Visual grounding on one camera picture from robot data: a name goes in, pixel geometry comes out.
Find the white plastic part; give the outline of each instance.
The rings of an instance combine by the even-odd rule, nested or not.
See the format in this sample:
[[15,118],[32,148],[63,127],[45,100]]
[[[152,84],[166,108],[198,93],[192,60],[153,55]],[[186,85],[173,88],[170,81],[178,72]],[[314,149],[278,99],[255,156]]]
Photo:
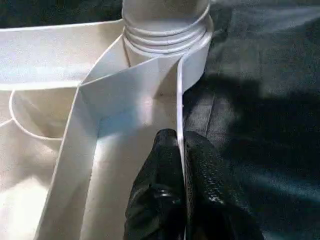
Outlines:
[[123,21],[0,29],[0,90],[76,87]]
[[[18,188],[0,179],[5,186],[0,200],[12,191],[10,202],[23,194],[37,198],[30,211],[43,209],[40,220],[35,214],[25,229],[19,228],[18,218],[3,222],[1,239],[122,239],[132,182],[158,130],[177,130],[184,166],[182,95],[203,73],[213,32],[208,2],[184,2],[196,6],[192,20],[179,14],[173,25],[151,19],[156,20],[154,31],[148,28],[153,23],[140,28],[129,25],[130,20],[124,32],[123,21],[0,30],[0,42],[5,39],[0,53],[0,83],[5,84],[0,89],[14,89],[9,103],[8,92],[0,92],[12,117],[6,120],[9,110],[0,104],[0,138],[6,141],[0,171],[19,179],[26,172],[21,163],[35,159],[42,166],[40,160],[48,160],[53,166],[57,159],[53,175],[46,171],[51,182],[41,196],[23,190],[35,187],[38,192],[34,179]],[[181,14],[189,10],[181,9]],[[7,41],[13,43],[9,50]],[[20,146],[24,152],[13,150]],[[9,169],[10,159],[18,164]],[[7,202],[4,211],[26,217]]]
[[0,126],[11,119],[8,108],[11,91],[0,90]]
[[156,132],[177,129],[183,141],[182,94],[203,73],[209,22],[181,60],[151,57],[78,88],[36,240],[122,239],[132,183]]
[[76,88],[13,91],[9,110],[27,135],[48,147],[60,146]]
[[0,126],[0,153],[0,239],[32,240],[58,154],[13,120]]
[[122,18],[143,36],[170,36],[187,31],[205,18],[208,0],[124,0]]
[[124,37],[143,52],[182,52],[205,34],[209,9],[208,0],[125,0]]

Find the curved plastic rim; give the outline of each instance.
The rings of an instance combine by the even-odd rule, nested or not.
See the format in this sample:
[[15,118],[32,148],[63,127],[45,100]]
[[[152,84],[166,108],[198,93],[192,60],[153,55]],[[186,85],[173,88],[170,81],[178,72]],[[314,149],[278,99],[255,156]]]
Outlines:
[[169,48],[169,49],[148,48],[145,46],[141,46],[135,42],[132,42],[131,44],[141,51],[152,53],[152,54],[173,54],[173,53],[181,52],[183,50],[191,48],[196,42],[198,42],[200,39],[202,39],[205,34],[206,34],[206,31],[203,33],[203,35],[197,36],[195,39],[193,39],[192,41],[190,41],[186,45],[183,45],[180,47],[175,47],[175,48]]
[[197,29],[196,31],[193,31],[189,33],[188,35],[185,35],[181,38],[178,39],[172,39],[172,40],[161,40],[161,41],[156,41],[156,40],[149,40],[145,39],[139,36],[136,36],[130,32],[130,29],[126,28],[125,29],[125,34],[128,39],[132,40],[133,42],[136,42],[137,44],[145,44],[149,46],[168,46],[168,45],[174,45],[174,44],[179,44],[181,42],[187,41],[191,38],[193,38],[196,35],[204,35],[206,32],[205,27],[201,27]]
[[12,120],[14,121],[14,123],[18,126],[18,128],[20,128],[25,134],[35,138],[35,139],[39,139],[42,141],[61,141],[62,137],[56,138],[56,137],[47,137],[47,136],[40,136],[40,135],[36,135],[30,131],[28,131],[27,129],[25,129],[20,122],[17,120],[16,115],[14,113],[13,110],[13,99],[14,99],[14,95],[15,95],[15,90],[12,91],[10,98],[9,98],[9,112],[10,115],[12,117]]
[[137,33],[137,34],[141,34],[149,37],[165,37],[165,36],[180,34],[191,29],[207,16],[207,14],[209,13],[209,10],[210,10],[210,1],[208,3],[208,6],[205,8],[204,12],[202,13],[202,15],[196,21],[194,21],[193,23],[191,23],[190,25],[184,28],[177,29],[177,30],[170,30],[170,31],[148,31],[148,30],[143,30],[140,28],[133,27],[133,23],[126,18],[126,14],[123,9],[122,9],[122,19],[125,23],[125,27],[130,28],[130,31],[132,33]]

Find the white plastic tray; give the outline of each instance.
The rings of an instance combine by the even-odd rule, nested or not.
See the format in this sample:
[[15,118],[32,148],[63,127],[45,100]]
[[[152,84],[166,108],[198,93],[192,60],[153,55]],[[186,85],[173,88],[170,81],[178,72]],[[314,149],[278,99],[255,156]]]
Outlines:
[[[0,213],[2,226],[5,226],[0,229],[1,239],[122,239],[132,182],[152,147],[156,132],[163,128],[176,129],[183,153],[182,94],[204,71],[213,31],[212,21],[209,19],[207,23],[207,33],[197,45],[183,53],[158,57],[144,55],[126,45],[120,31],[121,21],[110,23],[115,25],[115,30],[111,30],[112,37],[107,37],[107,41],[101,40],[107,23],[76,25],[74,29],[53,26],[21,30],[25,39],[29,37],[32,42],[32,37],[37,36],[39,42],[35,51],[29,51],[28,44],[22,40],[16,43],[23,45],[20,56],[25,56],[15,66],[17,72],[20,64],[45,65],[50,69],[58,65],[69,67],[71,71],[60,75],[60,71],[52,70],[52,81],[49,75],[42,79],[41,72],[36,73],[36,78],[30,77],[34,74],[30,67],[11,80],[17,69],[10,57],[5,58],[11,54],[6,50],[1,56],[7,59],[3,69],[12,69],[0,78],[5,82],[2,88],[59,91],[68,87],[74,88],[68,93],[74,99],[63,135],[48,136],[48,131],[41,131],[43,126],[46,130],[56,127],[49,114],[41,118],[43,121],[33,121],[34,124],[26,124],[30,120],[24,123],[19,120],[19,116],[32,120],[33,113],[37,112],[34,109],[40,108],[32,102],[32,97],[27,97],[29,105],[23,100],[24,106],[15,108],[15,104],[20,106],[21,98],[17,101],[14,98],[19,91],[14,92],[11,101],[9,92],[2,92],[4,106],[10,105],[14,118],[10,120],[4,107],[0,115],[4,122],[7,120],[0,128],[1,148],[5,153],[0,169],[4,173],[0,179],[0,200],[4,202]],[[97,33],[102,26],[104,30]],[[74,46],[68,39],[69,45],[64,47],[66,38],[62,37],[59,51],[50,51],[49,46],[56,45],[63,34],[77,41],[73,31],[80,40],[90,41],[92,45],[80,41]],[[20,34],[18,30],[9,30],[4,36],[12,33],[7,40]],[[42,44],[46,46],[43,52],[49,53],[40,51]],[[76,54],[69,51],[76,46],[85,51]],[[42,60],[51,54],[54,60],[46,64],[32,57],[29,62],[27,53],[24,54],[27,51],[28,54],[39,52]]]

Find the dark background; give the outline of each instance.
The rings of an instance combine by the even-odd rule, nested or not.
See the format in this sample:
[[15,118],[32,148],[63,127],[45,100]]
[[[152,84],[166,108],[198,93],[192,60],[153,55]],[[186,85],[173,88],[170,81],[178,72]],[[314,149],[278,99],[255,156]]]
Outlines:
[[122,0],[0,0],[0,28],[118,20]]

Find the white plastic pipe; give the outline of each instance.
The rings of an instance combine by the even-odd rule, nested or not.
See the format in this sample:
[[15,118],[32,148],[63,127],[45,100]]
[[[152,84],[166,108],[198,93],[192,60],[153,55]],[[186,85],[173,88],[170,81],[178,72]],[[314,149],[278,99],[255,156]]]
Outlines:
[[146,53],[180,53],[205,35],[209,9],[209,0],[124,0],[124,37]]

